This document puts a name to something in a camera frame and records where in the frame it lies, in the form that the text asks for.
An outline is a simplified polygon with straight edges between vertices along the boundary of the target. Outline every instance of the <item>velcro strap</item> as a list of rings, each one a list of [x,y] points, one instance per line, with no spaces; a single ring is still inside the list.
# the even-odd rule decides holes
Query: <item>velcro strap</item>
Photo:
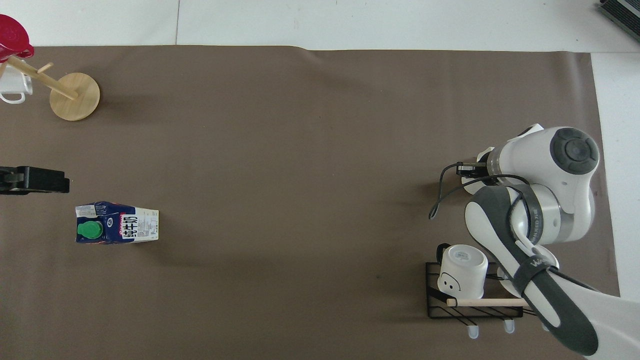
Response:
[[[529,259],[526,259],[522,264],[520,264],[520,267],[513,275],[513,280],[511,281],[511,283],[513,284],[515,290],[520,294],[520,296],[522,296],[522,293],[524,292],[531,279],[533,279],[533,277],[536,276],[539,272],[544,271],[550,267],[555,268],[556,266],[555,264],[547,260],[547,258],[545,258],[544,256],[535,254]]]

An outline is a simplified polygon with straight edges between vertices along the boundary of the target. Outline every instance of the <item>mug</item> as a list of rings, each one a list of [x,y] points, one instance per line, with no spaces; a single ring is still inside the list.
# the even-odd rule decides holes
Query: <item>mug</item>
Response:
[[[20,94],[20,99],[10,100],[4,97],[6,94]],[[0,99],[9,104],[22,104],[26,94],[33,94],[31,78],[11,65],[6,65],[0,75]]]
[[[30,58],[33,56],[33,46],[29,44],[29,35],[19,22],[0,14],[0,63],[11,55]]]
[[[438,245],[440,264],[438,289],[457,299],[480,299],[484,295],[484,278],[489,266],[485,254],[470,245]]]

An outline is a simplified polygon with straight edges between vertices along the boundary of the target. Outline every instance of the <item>white mug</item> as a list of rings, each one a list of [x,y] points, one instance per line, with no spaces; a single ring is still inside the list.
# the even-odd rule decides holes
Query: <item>white mug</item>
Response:
[[[4,97],[6,94],[20,94],[20,99],[9,100]],[[8,64],[0,76],[0,99],[9,104],[22,104],[26,94],[33,94],[31,78]]]
[[[457,299],[480,299],[489,265],[485,254],[470,245],[440,244],[438,289]]]

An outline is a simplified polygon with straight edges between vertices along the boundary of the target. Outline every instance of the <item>black clamp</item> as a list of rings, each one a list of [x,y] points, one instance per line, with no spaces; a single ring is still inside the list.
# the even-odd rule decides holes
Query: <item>black clamp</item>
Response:
[[[37,167],[0,167],[0,194],[26,195],[31,192],[68,193],[65,173]]]
[[[520,267],[518,267],[516,273],[513,274],[513,280],[511,280],[511,283],[513,284],[513,287],[518,292],[518,294],[522,296],[522,293],[526,289],[527,285],[531,282],[531,279],[548,268],[557,269],[556,265],[549,261],[546,257],[535,254],[529,259],[526,259],[522,264],[520,264]]]

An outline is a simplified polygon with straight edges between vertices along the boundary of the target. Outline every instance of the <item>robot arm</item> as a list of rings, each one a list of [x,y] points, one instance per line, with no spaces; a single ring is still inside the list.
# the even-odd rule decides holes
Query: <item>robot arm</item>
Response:
[[[479,155],[474,177],[516,175],[476,188],[469,233],[565,346],[589,359],[640,359],[640,304],[600,293],[555,268],[540,245],[578,240],[593,220],[591,176],[598,148],[571,127],[534,125]]]

